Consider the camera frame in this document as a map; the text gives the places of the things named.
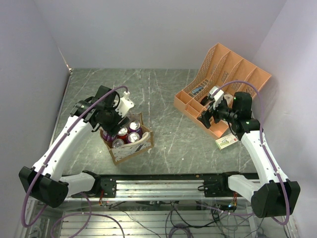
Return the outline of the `red cola can back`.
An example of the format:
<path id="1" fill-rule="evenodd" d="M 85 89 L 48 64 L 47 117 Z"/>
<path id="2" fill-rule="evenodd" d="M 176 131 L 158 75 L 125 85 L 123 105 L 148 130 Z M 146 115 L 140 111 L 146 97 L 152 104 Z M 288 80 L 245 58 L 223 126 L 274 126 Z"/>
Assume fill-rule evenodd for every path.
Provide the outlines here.
<path id="1" fill-rule="evenodd" d="M 129 134 L 128 128 L 127 128 L 127 127 L 123 127 L 123 128 L 121 128 L 120 131 L 118 132 L 117 138 L 118 138 L 118 139 L 125 140 L 125 139 L 127 138 L 128 134 Z"/>

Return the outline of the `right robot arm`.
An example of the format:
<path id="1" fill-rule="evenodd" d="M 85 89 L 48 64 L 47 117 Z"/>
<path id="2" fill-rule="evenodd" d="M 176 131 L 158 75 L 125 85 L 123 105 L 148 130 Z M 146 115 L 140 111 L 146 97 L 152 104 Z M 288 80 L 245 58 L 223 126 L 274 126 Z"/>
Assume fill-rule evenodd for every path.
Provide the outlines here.
<path id="1" fill-rule="evenodd" d="M 240 194 L 251 203 L 254 214 L 259 218 L 292 215 L 300 186 L 278 166 L 264 139 L 259 120 L 252 118 L 251 95 L 236 92 L 231 107 L 223 91 L 210 95 L 209 100 L 211 102 L 201 113 L 199 121 L 206 128 L 210 128 L 211 119 L 216 123 L 226 121 L 249 152 L 260 180 L 256 184 L 241 174 L 230 175 L 218 184 L 219 192 L 224 196 L 230 196 L 233 192 Z"/>

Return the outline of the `purple Fanta can back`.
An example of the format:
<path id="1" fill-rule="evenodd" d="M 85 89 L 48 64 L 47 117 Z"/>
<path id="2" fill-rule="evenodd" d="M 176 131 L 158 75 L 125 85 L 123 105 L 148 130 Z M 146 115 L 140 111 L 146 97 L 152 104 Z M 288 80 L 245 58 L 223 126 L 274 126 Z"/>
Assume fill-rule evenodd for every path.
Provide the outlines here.
<path id="1" fill-rule="evenodd" d="M 116 136 L 111 136 L 108 132 L 103 131 L 102 132 L 102 138 L 106 141 L 106 142 L 113 142 L 116 139 Z"/>

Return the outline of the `red cola can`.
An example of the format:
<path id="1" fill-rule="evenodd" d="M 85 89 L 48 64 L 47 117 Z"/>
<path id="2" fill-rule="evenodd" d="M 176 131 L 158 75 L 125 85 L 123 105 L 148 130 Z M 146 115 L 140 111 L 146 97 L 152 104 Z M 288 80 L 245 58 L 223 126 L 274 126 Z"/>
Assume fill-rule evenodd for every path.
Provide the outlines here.
<path id="1" fill-rule="evenodd" d="M 118 132 L 117 138 L 118 138 L 118 139 L 125 140 L 125 139 L 127 138 L 128 134 L 129 134 L 128 128 L 127 128 L 127 127 L 123 127 L 123 128 L 121 128 L 120 131 Z"/>
<path id="2" fill-rule="evenodd" d="M 121 146 L 123 146 L 125 144 L 125 141 L 120 139 L 120 138 L 117 138 L 115 139 L 113 142 L 112 142 L 112 148 L 113 149 L 118 149 L 120 148 Z"/>

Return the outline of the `purple fanta can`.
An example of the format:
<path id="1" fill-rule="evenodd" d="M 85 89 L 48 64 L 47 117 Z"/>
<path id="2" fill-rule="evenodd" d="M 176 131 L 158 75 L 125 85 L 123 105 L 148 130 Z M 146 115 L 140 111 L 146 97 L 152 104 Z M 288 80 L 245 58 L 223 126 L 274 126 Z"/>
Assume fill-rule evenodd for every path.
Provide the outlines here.
<path id="1" fill-rule="evenodd" d="M 140 136 L 143 135 L 141 123 L 138 120 L 133 120 L 128 125 L 130 133 L 138 133 Z"/>
<path id="2" fill-rule="evenodd" d="M 126 141 L 127 143 L 134 143 L 140 140 L 140 135 L 137 132 L 131 132 L 127 135 Z"/>
<path id="3" fill-rule="evenodd" d="M 106 141 L 106 142 L 113 142 L 116 139 L 116 136 L 111 136 L 108 132 L 103 131 L 102 132 L 102 138 Z"/>

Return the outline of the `purple Fanta can front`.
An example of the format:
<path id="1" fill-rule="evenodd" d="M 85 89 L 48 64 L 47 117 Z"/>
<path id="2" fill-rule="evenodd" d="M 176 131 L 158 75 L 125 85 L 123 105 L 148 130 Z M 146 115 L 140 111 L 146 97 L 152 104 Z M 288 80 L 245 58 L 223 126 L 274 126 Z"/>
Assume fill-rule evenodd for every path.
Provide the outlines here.
<path id="1" fill-rule="evenodd" d="M 140 140 L 140 135 L 137 132 L 131 132 L 127 135 L 126 141 L 127 143 L 134 143 Z"/>

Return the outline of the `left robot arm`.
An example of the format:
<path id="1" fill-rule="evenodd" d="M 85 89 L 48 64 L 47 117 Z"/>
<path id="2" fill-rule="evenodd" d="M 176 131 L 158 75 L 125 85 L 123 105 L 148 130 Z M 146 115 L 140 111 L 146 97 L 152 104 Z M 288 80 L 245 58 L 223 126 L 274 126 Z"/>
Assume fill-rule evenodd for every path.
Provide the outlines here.
<path id="1" fill-rule="evenodd" d="M 128 113 L 135 106 L 127 87 L 120 96 L 118 89 L 100 86 L 95 96 L 74 105 L 63 130 L 47 152 L 31 168 L 23 167 L 19 178 L 27 195 L 56 208 L 66 197 L 81 192 L 97 196 L 101 176 L 82 171 L 74 176 L 63 176 L 64 167 L 82 138 L 99 128 L 115 136 L 128 121 Z"/>

